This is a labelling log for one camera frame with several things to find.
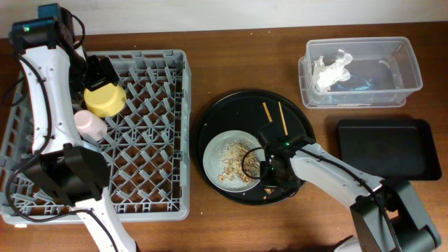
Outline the yellow bowl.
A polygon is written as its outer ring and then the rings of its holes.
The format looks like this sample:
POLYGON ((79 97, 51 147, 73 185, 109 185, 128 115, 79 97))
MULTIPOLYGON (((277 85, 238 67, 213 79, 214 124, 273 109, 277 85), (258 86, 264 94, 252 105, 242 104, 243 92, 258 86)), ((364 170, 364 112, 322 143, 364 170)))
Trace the yellow bowl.
POLYGON ((85 89, 87 109, 100 118, 118 114, 126 105, 127 95, 120 85, 109 83, 97 90, 85 89))

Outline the food scraps and rice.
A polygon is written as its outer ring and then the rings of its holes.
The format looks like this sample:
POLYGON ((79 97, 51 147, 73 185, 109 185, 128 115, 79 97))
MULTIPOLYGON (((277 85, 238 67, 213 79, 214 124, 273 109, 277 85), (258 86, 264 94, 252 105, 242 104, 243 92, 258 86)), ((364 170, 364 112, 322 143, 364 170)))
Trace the food scraps and rice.
POLYGON ((223 170, 218 180, 226 182, 238 178, 244 184, 254 182, 253 177, 260 175, 260 161, 255 152, 246 155, 250 150, 249 143, 242 140, 225 144, 218 152, 218 166, 223 170))

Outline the grey plate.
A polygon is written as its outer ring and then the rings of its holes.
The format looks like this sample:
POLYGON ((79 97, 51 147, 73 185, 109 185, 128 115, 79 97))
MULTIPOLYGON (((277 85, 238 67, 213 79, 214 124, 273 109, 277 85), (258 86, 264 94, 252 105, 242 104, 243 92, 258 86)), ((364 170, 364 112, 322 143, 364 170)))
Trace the grey plate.
POLYGON ((206 177, 219 189, 227 193, 242 193, 254 188, 259 184, 260 180, 258 177, 253 177, 254 182, 244 184, 241 180, 236 178, 233 181, 221 182, 218 180, 218 175, 220 175, 223 170, 218 166, 219 154, 218 152, 223 149, 225 144, 231 141, 242 140, 248 142, 251 150, 246 154, 255 152, 256 157, 262 162, 265 159, 263 149, 261 148, 258 140, 249 133, 230 130, 215 136, 206 146, 203 154, 202 164, 206 174, 206 177))

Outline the white napkin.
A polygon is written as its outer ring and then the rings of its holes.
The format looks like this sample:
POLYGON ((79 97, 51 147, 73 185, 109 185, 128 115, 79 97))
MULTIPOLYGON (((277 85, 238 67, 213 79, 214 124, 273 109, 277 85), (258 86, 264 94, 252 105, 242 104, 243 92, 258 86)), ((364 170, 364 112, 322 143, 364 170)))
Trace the white napkin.
POLYGON ((319 92, 328 92, 330 88, 339 81, 348 81, 351 74, 345 68, 346 65, 353 61, 350 53, 344 53, 342 57, 338 57, 334 63, 326 66, 323 62, 323 56, 314 61, 312 73, 312 82, 319 92))

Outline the gold foil wrapper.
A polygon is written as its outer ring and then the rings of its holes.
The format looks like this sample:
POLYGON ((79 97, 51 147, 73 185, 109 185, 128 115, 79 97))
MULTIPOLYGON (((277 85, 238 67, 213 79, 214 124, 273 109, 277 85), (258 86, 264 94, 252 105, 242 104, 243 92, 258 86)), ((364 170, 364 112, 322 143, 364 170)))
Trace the gold foil wrapper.
POLYGON ((265 188, 265 192, 266 192, 268 195, 270 195, 270 194, 272 194, 272 193, 274 192, 274 189, 271 189, 271 188, 265 188))

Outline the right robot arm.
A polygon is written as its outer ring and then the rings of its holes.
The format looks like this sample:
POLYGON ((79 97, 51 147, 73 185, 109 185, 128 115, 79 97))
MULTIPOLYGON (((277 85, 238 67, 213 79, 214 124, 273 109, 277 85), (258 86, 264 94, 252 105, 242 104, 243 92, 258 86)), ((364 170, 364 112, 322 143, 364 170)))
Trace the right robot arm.
POLYGON ((269 123, 258 130, 264 170, 314 184, 345 206, 356 235, 336 251, 433 251, 442 243, 416 190, 408 181, 389 182, 337 159, 305 134, 287 134, 269 123))

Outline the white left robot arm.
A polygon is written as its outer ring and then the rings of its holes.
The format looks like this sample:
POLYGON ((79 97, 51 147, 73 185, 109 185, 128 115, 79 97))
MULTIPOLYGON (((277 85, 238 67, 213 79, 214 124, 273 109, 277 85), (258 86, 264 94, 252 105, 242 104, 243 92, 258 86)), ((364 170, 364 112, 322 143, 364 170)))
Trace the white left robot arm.
POLYGON ((21 161, 6 182, 9 207, 23 219, 11 197, 11 184, 24 174, 47 195, 71 208, 100 251, 138 251, 109 196, 111 169, 97 150, 85 147, 74 120, 77 94, 103 80, 88 79, 88 59, 75 39, 76 16, 57 3, 38 7, 34 20, 13 24, 10 42, 22 65, 34 119, 32 156, 21 161))

